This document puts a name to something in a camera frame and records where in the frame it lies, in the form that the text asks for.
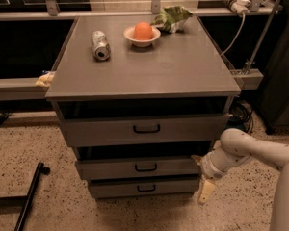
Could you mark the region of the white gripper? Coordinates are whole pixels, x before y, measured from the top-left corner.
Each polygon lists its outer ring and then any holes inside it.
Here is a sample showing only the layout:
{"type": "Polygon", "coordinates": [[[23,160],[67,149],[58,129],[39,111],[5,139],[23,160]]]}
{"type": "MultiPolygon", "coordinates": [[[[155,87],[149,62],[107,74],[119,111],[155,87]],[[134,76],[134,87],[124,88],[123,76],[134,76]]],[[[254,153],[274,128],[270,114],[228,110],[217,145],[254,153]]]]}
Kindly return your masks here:
{"type": "Polygon", "coordinates": [[[204,157],[192,155],[191,158],[200,166],[203,176],[200,178],[199,204],[205,204],[216,189],[214,180],[222,179],[227,172],[244,162],[244,156],[237,156],[224,151],[221,147],[207,153],[204,157]]]}

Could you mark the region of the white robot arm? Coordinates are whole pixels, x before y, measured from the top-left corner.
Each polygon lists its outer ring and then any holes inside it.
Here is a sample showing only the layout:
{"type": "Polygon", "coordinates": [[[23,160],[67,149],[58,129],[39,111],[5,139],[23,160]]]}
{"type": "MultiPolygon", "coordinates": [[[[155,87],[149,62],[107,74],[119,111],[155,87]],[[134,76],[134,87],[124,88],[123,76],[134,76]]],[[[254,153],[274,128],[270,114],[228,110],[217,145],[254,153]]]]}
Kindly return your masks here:
{"type": "Polygon", "coordinates": [[[270,231],[289,231],[289,145],[262,141],[239,129],[226,129],[220,146],[200,157],[192,155],[201,170],[198,203],[204,204],[222,179],[234,167],[257,159],[280,172],[271,214],[270,231]]]}

